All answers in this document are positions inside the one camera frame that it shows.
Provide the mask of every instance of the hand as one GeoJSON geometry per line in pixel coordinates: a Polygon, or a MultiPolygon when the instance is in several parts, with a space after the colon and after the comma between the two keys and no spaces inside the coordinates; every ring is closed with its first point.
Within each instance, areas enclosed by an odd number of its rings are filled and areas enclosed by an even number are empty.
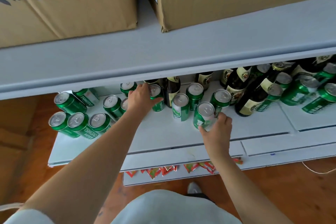
{"type": "Polygon", "coordinates": [[[205,149],[212,162],[218,159],[229,157],[230,136],[232,130],[232,119],[220,112],[218,120],[207,132],[202,126],[198,127],[202,134],[205,149]]]}
{"type": "Polygon", "coordinates": [[[148,83],[139,84],[134,91],[128,93],[127,110],[134,109],[145,117],[151,108],[162,100],[163,98],[150,98],[148,83]]]}

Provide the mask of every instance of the tsingtao beer can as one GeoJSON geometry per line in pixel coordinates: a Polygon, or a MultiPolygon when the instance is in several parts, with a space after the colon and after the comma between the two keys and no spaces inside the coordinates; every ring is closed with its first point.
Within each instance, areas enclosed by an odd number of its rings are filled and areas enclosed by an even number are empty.
{"type": "Polygon", "coordinates": [[[209,102],[201,102],[194,113],[194,126],[198,129],[199,126],[206,128],[212,124],[215,118],[215,107],[209,102]]]}
{"type": "Polygon", "coordinates": [[[281,98],[283,92],[284,90],[279,84],[273,84],[267,92],[268,97],[256,108],[256,110],[258,112],[266,111],[272,103],[277,102],[281,98]]]}
{"type": "Polygon", "coordinates": [[[116,95],[108,95],[103,101],[103,108],[107,111],[115,120],[119,120],[124,114],[121,109],[121,99],[116,95]]]}
{"type": "Polygon", "coordinates": [[[189,98],[189,109],[195,111],[204,96],[203,86],[197,82],[191,83],[186,90],[186,95],[189,98]]]}
{"type": "Polygon", "coordinates": [[[99,103],[99,98],[91,89],[73,90],[72,93],[88,107],[99,103]]]}
{"type": "Polygon", "coordinates": [[[85,113],[87,111],[87,107],[81,101],[67,92],[58,93],[54,98],[54,103],[59,109],[69,114],[76,112],[85,113]]]}
{"type": "Polygon", "coordinates": [[[89,126],[89,116],[85,113],[76,112],[71,115],[68,119],[68,126],[72,131],[88,139],[98,136],[98,133],[89,126]]]}
{"type": "Polygon", "coordinates": [[[335,103],[336,84],[327,83],[323,88],[319,88],[308,97],[308,99],[303,103],[302,110],[310,114],[316,114],[335,103]]]}
{"type": "MultiPolygon", "coordinates": [[[[149,85],[149,96],[151,99],[163,98],[161,87],[157,84],[149,85]]],[[[162,100],[160,103],[157,103],[156,105],[154,105],[152,109],[154,112],[160,112],[163,110],[163,108],[164,108],[164,105],[163,105],[163,100],[162,100]]]]}
{"type": "Polygon", "coordinates": [[[189,98],[186,94],[179,93],[171,103],[173,117],[179,121],[186,121],[189,116],[189,98]]]}
{"type": "Polygon", "coordinates": [[[300,78],[294,81],[283,93],[280,100],[290,106],[301,104],[309,94],[317,90],[319,85],[319,81],[312,76],[301,75],[300,78]]]}
{"type": "Polygon", "coordinates": [[[128,97],[128,92],[131,90],[135,90],[137,88],[137,83],[136,82],[126,82],[126,83],[121,83],[120,84],[120,90],[122,93],[125,94],[126,97],[128,97]]]}
{"type": "Polygon", "coordinates": [[[109,115],[99,112],[91,116],[89,125],[95,132],[100,134],[105,133],[115,122],[109,115]]]}
{"type": "Polygon", "coordinates": [[[215,107],[215,118],[218,117],[218,114],[230,105],[231,94],[229,91],[224,89],[216,90],[212,96],[210,103],[215,107]]]}
{"type": "Polygon", "coordinates": [[[70,114],[65,113],[65,112],[57,112],[54,113],[50,119],[49,119],[49,126],[51,126],[51,128],[53,130],[56,130],[62,134],[65,134],[69,137],[72,138],[76,138],[79,137],[80,134],[76,133],[75,131],[72,131],[69,127],[68,127],[68,119],[70,117],[70,114]]]}

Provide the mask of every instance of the person's left hand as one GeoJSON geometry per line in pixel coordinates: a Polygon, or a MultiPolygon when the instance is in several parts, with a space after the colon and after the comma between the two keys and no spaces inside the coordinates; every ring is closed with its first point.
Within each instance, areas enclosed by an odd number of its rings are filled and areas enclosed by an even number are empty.
{"type": "Polygon", "coordinates": [[[127,110],[137,110],[137,112],[145,116],[154,105],[160,103],[162,100],[163,98],[150,98],[148,83],[139,84],[134,91],[128,93],[127,110]]]}

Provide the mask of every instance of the forearm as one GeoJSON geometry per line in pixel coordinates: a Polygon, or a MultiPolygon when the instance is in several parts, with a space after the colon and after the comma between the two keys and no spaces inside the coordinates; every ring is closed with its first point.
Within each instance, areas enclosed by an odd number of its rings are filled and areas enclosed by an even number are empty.
{"type": "Polygon", "coordinates": [[[56,224],[93,223],[118,176],[143,116],[128,110],[104,135],[26,202],[56,224]]]}
{"type": "Polygon", "coordinates": [[[213,162],[244,224],[292,224],[239,169],[229,155],[213,162]]]}

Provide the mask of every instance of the person's right hand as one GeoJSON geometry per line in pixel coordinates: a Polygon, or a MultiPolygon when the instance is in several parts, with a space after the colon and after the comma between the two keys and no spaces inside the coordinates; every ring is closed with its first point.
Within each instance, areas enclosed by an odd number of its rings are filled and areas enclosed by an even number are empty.
{"type": "Polygon", "coordinates": [[[218,120],[207,132],[202,126],[198,127],[202,134],[205,148],[212,162],[217,159],[230,157],[229,146],[232,130],[232,119],[220,112],[218,120]]]}

